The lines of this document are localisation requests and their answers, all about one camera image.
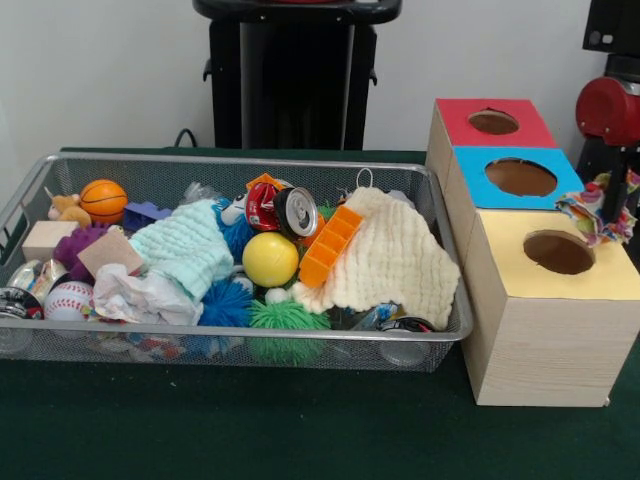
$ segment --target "stacked boxes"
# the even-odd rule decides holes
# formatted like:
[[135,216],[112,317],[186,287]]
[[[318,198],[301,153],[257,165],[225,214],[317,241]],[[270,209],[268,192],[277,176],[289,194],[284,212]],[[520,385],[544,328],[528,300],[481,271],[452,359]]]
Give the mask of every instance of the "stacked boxes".
[[427,166],[476,314],[480,405],[602,406],[640,330],[640,276],[589,249],[555,200],[583,186],[527,100],[438,100]]

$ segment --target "metal can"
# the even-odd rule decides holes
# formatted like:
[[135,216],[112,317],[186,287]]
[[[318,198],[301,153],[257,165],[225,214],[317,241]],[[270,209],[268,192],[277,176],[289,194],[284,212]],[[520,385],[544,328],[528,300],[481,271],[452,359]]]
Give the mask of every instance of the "metal can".
[[246,215],[249,225],[262,232],[279,230],[273,199],[278,191],[269,183],[258,183],[247,193]]
[[16,287],[0,288],[0,313],[19,318],[41,320],[42,304],[32,293]]
[[[26,290],[15,287],[0,288],[0,316],[15,319],[41,319],[42,306]],[[0,355],[12,355],[25,350],[33,339],[26,328],[0,328]]]
[[286,188],[273,200],[280,231],[292,239],[313,236],[318,228],[318,207],[306,188]]
[[66,268],[57,260],[31,260],[13,273],[7,286],[26,290],[44,304],[49,292],[67,277]]
[[[383,322],[380,330],[387,333],[433,331],[431,324],[425,320],[406,317]],[[380,343],[380,355],[392,365],[398,367],[415,367],[420,365],[431,351],[431,345],[425,342],[393,342]]]

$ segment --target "blue block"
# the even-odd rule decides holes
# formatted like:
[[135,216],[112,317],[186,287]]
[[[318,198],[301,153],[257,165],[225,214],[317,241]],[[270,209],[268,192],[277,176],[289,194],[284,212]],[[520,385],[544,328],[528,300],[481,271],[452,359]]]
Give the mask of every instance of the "blue block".
[[151,202],[132,202],[124,207],[124,220],[122,221],[122,226],[125,230],[137,232],[147,225],[151,225],[158,220],[167,218],[172,213],[172,210],[169,210],[168,208],[160,210]]
[[[582,181],[559,149],[514,147],[455,147],[460,170],[477,208],[516,210],[555,210],[555,201],[568,192],[584,190]],[[546,196],[518,196],[502,191],[485,172],[493,162],[522,159],[550,171],[557,180],[556,189]]]

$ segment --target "yellow ball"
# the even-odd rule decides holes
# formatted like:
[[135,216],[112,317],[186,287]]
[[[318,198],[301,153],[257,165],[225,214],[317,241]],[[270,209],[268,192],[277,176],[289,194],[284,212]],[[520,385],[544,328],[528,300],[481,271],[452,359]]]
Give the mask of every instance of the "yellow ball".
[[296,246],[279,233],[260,233],[242,253],[247,277],[261,287],[280,287],[291,280],[298,269]]

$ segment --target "orange plastic toy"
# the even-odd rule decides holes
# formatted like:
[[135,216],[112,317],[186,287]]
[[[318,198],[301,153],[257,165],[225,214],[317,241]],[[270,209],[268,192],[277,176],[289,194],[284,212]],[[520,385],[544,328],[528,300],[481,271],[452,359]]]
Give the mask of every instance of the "orange plastic toy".
[[278,191],[284,190],[284,185],[282,185],[282,183],[277,181],[275,178],[273,178],[268,173],[263,173],[258,178],[254,179],[254,180],[251,180],[249,183],[247,183],[247,192],[249,190],[251,190],[253,187],[255,187],[257,184],[259,184],[259,183],[268,183],[270,185],[273,185],[274,187],[276,187],[276,190],[278,190]]
[[313,242],[315,242],[316,239],[320,236],[320,233],[322,232],[326,224],[327,222],[324,217],[318,213],[318,227],[316,228],[316,233],[314,233],[310,237],[303,238],[302,240],[300,240],[300,243],[307,248],[311,247],[311,245],[313,245]]
[[124,216],[129,203],[127,192],[111,180],[91,182],[80,193],[80,206],[91,215],[91,220],[101,223],[117,223]]
[[300,281],[307,287],[321,287],[338,257],[358,231],[360,223],[362,217],[356,212],[344,205],[338,207],[300,262]]

